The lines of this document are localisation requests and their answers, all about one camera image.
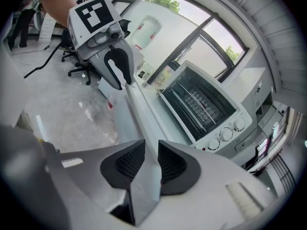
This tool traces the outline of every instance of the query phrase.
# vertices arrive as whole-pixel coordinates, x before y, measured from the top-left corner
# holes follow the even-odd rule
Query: sky
[[[210,17],[208,13],[196,7],[195,5],[184,1],[176,0],[180,3],[179,14],[200,25]],[[235,53],[241,53],[242,48],[232,35],[218,22],[213,21],[207,25],[204,30],[223,48],[228,48],[229,45]]]

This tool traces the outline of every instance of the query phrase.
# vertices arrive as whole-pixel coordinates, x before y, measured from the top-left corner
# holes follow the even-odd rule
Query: oven knob
[[[216,150],[220,146],[220,141],[217,138],[211,138],[209,139],[209,146],[208,148],[210,150]]]
[[[242,130],[245,127],[245,120],[241,117],[235,119],[234,122],[235,130]]]
[[[223,141],[229,141],[232,138],[232,131],[230,128],[223,128],[221,130],[220,136]]]

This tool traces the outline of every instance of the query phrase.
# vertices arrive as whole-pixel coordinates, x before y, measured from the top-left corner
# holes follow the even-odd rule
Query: human arm
[[[75,0],[41,0],[47,13],[67,27],[69,9],[76,6]]]

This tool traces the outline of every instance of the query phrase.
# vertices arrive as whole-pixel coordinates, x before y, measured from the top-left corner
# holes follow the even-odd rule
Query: tiled floor
[[[56,39],[48,50],[18,54],[44,49],[49,44],[29,40],[28,47],[13,50],[12,57],[25,75],[42,66],[58,43]],[[84,88],[73,83],[64,70],[75,69],[75,59],[70,57],[62,63],[62,53],[59,49],[51,63],[25,79],[32,90],[25,110],[30,116],[35,135],[53,143],[61,152],[116,144],[117,133],[112,115],[98,85],[86,86],[87,77],[82,77],[82,72],[73,73],[70,79]],[[93,74],[91,76],[92,84],[99,80]]]

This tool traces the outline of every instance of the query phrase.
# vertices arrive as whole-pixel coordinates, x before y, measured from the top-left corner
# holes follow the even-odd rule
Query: tree
[[[178,1],[172,1],[172,0],[145,0],[145,1],[159,4],[161,6],[164,6],[168,9],[176,12],[176,13],[179,12],[180,3]]]
[[[235,53],[232,50],[231,45],[229,45],[228,48],[225,49],[225,52],[229,56],[229,58],[231,58],[232,62],[234,62],[238,58],[238,56],[240,55],[240,53]]]

